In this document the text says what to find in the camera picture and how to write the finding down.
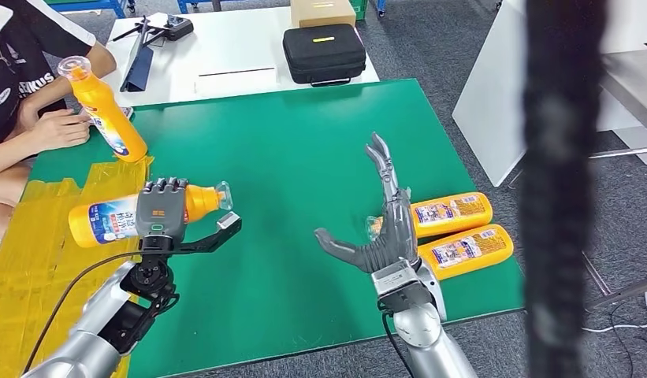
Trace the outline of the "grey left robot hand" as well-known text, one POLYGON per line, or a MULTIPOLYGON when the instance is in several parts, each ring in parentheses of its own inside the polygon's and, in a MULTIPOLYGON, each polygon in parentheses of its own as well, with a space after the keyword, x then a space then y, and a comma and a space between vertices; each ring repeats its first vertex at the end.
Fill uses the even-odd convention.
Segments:
POLYGON ((184 239, 185 190, 188 180, 176 177, 147 181, 136 205, 141 251, 174 251, 184 239))

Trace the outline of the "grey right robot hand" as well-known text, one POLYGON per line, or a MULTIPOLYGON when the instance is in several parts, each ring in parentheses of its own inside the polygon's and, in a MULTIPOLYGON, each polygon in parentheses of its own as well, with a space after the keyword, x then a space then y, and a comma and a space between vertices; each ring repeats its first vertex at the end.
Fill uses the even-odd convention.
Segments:
POLYGON ((374 162, 382 185, 384 203, 379 235, 364 245, 334 239, 325 228, 315 229, 314 235, 326 253, 366 273, 377 272, 400 259, 414 265, 418 262, 418 244, 410 198, 407 190, 399 186, 389 147, 374 132, 365 151, 374 162))

